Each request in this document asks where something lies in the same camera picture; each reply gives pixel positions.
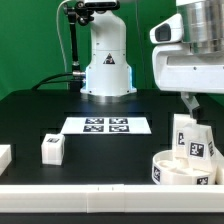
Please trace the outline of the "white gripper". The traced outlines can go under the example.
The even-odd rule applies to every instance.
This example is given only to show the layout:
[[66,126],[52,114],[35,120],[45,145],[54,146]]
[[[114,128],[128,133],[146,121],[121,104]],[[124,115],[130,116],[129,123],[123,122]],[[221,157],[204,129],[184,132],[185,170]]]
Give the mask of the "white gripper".
[[200,108],[194,93],[224,94],[224,51],[193,54],[190,45],[182,42],[179,13],[152,28],[149,35],[155,44],[152,66],[156,85],[163,91],[182,92],[191,118]]

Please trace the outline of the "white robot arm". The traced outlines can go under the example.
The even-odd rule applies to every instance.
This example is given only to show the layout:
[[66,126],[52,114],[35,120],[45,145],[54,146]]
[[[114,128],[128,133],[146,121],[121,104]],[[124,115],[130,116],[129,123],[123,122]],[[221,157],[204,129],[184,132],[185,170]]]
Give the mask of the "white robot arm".
[[[126,61],[126,26],[113,12],[118,0],[84,0],[83,21],[91,24],[91,62],[81,91],[98,98],[134,93]],[[224,0],[176,0],[177,13],[149,32],[155,45],[157,87],[179,92],[187,108],[197,93],[224,93]]]

